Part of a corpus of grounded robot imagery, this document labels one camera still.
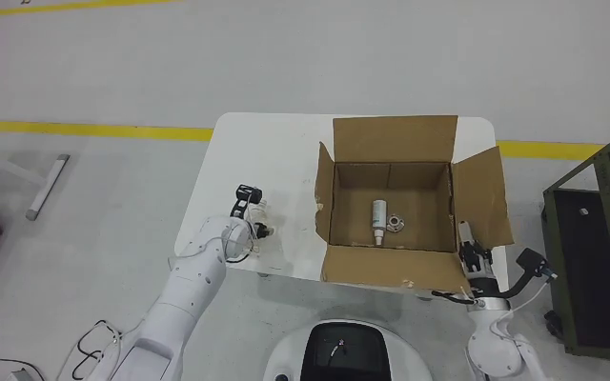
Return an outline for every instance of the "cardboard box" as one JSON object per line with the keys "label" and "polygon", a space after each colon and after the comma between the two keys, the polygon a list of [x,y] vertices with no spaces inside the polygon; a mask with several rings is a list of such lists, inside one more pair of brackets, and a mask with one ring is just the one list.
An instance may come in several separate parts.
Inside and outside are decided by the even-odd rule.
{"label": "cardboard box", "polygon": [[[498,147],[451,160],[456,116],[335,119],[335,161],[320,142],[317,234],[327,243],[322,280],[382,287],[469,290],[457,222],[485,248],[513,243]],[[375,246],[372,203],[405,220]]]}

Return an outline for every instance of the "concrete floor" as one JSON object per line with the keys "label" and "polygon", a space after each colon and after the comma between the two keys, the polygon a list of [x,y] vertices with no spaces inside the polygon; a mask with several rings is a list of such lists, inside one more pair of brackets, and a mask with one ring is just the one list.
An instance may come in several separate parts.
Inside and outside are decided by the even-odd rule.
{"label": "concrete floor", "polygon": [[[604,143],[608,11],[567,0],[189,0],[10,16],[0,20],[0,119],[211,128],[230,110],[458,113],[486,117],[498,139]],[[0,135],[0,157],[41,173],[72,155],[34,223],[23,215],[36,189],[0,173],[0,356],[52,379],[95,321],[139,319],[165,283],[206,148]],[[504,166],[518,242],[510,265],[525,246],[543,251],[541,191],[575,163]],[[519,268],[509,272],[514,282]],[[514,325],[548,373],[610,379],[610,362],[563,353],[543,327],[549,308],[545,292]],[[284,332],[320,317],[389,327],[437,380],[468,379],[462,348],[473,327],[459,306],[241,271],[197,326],[183,379],[256,379]],[[0,364],[0,377],[12,369]]]}
{"label": "concrete floor", "polygon": [[[0,173],[0,355],[28,359],[55,376],[74,340],[95,321],[135,324],[163,287],[166,258],[207,144],[5,134],[0,155],[48,170],[72,155],[35,222],[24,218],[36,189]],[[507,195],[518,244],[543,251],[541,190],[575,163],[505,160]],[[520,275],[509,266],[510,279]],[[535,291],[527,289],[517,300]],[[557,380],[609,379],[610,363],[563,353],[542,315],[545,292],[520,312],[513,331],[529,336]],[[398,332],[420,351],[437,380],[466,380],[462,348],[473,326],[464,308],[412,296],[229,271],[185,353],[183,380],[255,379],[274,343],[304,322],[352,317]],[[101,345],[100,338],[91,345]],[[73,367],[80,357],[69,363]],[[0,364],[0,374],[14,368]],[[63,379],[70,379],[64,374]]]}

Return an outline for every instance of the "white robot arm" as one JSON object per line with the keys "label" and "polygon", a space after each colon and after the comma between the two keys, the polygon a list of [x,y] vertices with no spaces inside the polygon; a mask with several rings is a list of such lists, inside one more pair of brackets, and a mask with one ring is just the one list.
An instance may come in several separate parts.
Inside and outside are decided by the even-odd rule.
{"label": "white robot arm", "polygon": [[[261,229],[261,224],[243,219],[248,204],[257,204],[261,195],[260,190],[241,186],[231,216],[204,222],[178,256],[170,279],[147,317],[128,337],[115,338],[88,381],[180,379],[184,348],[225,279],[227,258],[244,255],[244,249],[252,246],[251,238]],[[259,232],[258,236],[268,233]]]}
{"label": "white robot arm", "polygon": [[[521,335],[512,336],[507,330],[513,312],[534,300],[544,286],[557,278],[546,260],[537,252],[526,249],[517,259],[525,273],[517,284],[506,292],[498,290],[498,282],[491,270],[492,256],[472,236],[467,222],[459,224],[460,258],[468,277],[474,300],[456,298],[433,292],[453,302],[467,305],[468,316],[475,322],[475,332],[465,350],[476,381],[528,374],[534,381],[551,381],[542,370],[536,351]],[[533,277],[546,275],[547,280],[530,300],[511,310],[508,299],[520,293]]]}

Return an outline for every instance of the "floor stripe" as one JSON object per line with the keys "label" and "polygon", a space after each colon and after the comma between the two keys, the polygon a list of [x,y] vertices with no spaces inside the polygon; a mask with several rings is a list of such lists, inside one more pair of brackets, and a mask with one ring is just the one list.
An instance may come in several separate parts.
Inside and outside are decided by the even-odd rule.
{"label": "floor stripe", "polygon": [[24,5],[19,8],[9,8],[0,10],[0,16],[22,13],[37,13],[60,10],[87,10],[106,7],[125,7],[125,6],[140,6],[147,4],[159,3],[176,3],[182,0],[91,0],[82,3],[64,3],[53,4],[48,6],[29,6]]}
{"label": "floor stripe", "polygon": [[[209,142],[212,139],[214,130],[0,121],[0,132]],[[518,142],[512,140],[498,141],[498,145],[504,157],[557,160],[585,160],[603,148],[602,144]]]}
{"label": "floor stripe", "polygon": [[498,141],[504,157],[533,159],[586,160],[601,150],[603,144]]}
{"label": "floor stripe", "polygon": [[0,122],[0,132],[50,133],[57,135],[128,137],[136,139],[209,142],[211,129],[174,127],[100,126],[61,123]]}

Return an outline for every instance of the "white bottle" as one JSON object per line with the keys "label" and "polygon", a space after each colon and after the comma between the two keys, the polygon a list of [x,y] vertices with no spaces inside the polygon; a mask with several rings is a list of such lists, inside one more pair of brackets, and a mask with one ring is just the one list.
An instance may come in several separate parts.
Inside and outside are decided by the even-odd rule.
{"label": "white bottle", "polygon": [[383,234],[387,228],[388,203],[385,200],[373,201],[373,235],[375,244],[381,246]]}

